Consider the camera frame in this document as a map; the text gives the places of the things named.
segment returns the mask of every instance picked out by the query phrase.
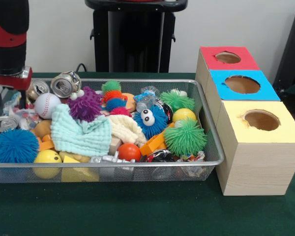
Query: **purple puffer ball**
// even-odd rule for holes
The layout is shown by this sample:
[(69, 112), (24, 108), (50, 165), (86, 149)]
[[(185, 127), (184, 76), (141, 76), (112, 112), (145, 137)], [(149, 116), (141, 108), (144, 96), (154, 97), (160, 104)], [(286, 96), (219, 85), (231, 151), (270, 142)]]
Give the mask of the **purple puffer ball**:
[(91, 122), (96, 116), (101, 115), (101, 99), (103, 95), (97, 94), (88, 86), (83, 88), (84, 95), (76, 100), (68, 99), (70, 114), (74, 119)]

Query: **shape sorter box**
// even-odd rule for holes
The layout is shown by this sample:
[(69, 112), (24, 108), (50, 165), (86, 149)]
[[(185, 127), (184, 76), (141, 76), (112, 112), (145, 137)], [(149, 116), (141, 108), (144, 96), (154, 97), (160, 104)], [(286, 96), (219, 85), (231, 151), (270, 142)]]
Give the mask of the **shape sorter box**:
[(295, 172), (295, 121), (282, 102), (223, 101), (216, 129), (224, 195), (284, 195)]
[(260, 70), (245, 47), (201, 47), (196, 80), (207, 92), (210, 70)]
[(216, 124), (221, 100), (280, 101), (272, 85), (259, 70), (211, 70), (206, 99)]

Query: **red ball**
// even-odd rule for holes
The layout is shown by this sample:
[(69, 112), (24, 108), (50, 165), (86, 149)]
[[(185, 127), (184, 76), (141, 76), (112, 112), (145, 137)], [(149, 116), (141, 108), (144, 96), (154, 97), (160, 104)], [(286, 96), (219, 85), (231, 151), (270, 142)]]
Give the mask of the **red ball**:
[(131, 161), (132, 159), (135, 159), (136, 161), (140, 161), (140, 149), (134, 144), (123, 144), (117, 151), (119, 152), (118, 158), (121, 160)]

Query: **blue puffer toy with googly eyes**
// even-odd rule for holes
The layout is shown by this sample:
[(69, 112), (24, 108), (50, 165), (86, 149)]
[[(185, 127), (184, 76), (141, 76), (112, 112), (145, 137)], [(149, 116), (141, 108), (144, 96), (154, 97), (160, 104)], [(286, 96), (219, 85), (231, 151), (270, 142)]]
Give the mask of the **blue puffer toy with googly eyes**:
[(150, 110), (144, 109), (141, 113), (136, 113), (133, 119), (142, 128), (147, 140), (163, 132), (168, 121), (167, 115), (156, 105), (153, 105)]

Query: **cream colored cloth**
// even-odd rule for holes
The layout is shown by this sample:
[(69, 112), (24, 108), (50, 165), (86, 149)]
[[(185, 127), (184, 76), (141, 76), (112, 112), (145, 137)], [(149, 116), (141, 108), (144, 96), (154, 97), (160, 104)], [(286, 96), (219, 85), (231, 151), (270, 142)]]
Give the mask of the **cream colored cloth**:
[(107, 118), (112, 125), (112, 134), (120, 138), (123, 143), (142, 147), (147, 142), (141, 127), (133, 118), (125, 115), (111, 115)]

